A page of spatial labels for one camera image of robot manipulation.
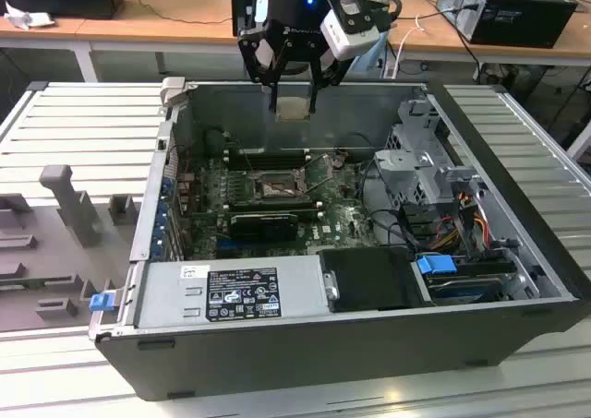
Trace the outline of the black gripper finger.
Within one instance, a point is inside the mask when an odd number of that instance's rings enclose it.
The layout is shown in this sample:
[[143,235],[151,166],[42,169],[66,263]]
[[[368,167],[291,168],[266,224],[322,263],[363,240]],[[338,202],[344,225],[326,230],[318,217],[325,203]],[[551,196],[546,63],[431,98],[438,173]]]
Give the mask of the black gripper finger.
[[271,90],[269,110],[276,112],[278,82],[283,73],[283,27],[275,20],[261,30],[244,30],[237,38],[247,73],[253,83]]
[[316,112],[316,102],[319,90],[329,86],[338,86],[352,64],[352,59],[334,59],[326,68],[321,68],[320,59],[317,57],[309,63],[311,82],[308,88],[308,111]]

